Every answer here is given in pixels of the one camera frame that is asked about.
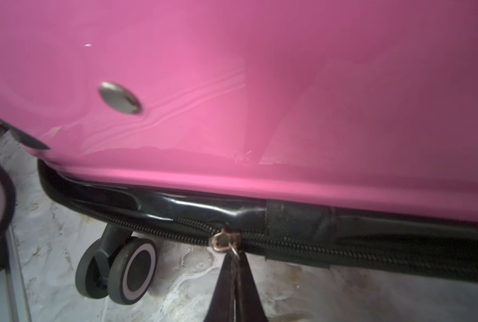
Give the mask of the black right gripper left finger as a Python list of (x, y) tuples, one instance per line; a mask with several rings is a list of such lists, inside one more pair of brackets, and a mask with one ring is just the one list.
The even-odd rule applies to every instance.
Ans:
[(238, 263), (235, 255), (224, 258), (205, 322), (234, 322)]

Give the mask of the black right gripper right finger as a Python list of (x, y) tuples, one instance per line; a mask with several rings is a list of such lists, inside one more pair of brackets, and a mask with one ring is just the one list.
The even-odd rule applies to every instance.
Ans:
[(247, 255), (239, 253), (235, 274), (235, 321), (268, 322)]

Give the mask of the metal zipper pull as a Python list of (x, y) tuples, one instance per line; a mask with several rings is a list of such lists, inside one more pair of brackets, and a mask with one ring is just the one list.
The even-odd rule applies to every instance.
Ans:
[(231, 253), (239, 258), (239, 247), (241, 244), (241, 235), (238, 232), (232, 232), (229, 229), (221, 229), (209, 239), (209, 247), (215, 252)]

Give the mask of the pink hard-shell suitcase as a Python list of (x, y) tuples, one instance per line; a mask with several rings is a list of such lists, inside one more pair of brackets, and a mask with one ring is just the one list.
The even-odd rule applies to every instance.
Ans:
[(478, 1), (0, 1), (0, 121), (108, 223), (87, 298), (144, 295), (133, 232), (478, 283)]

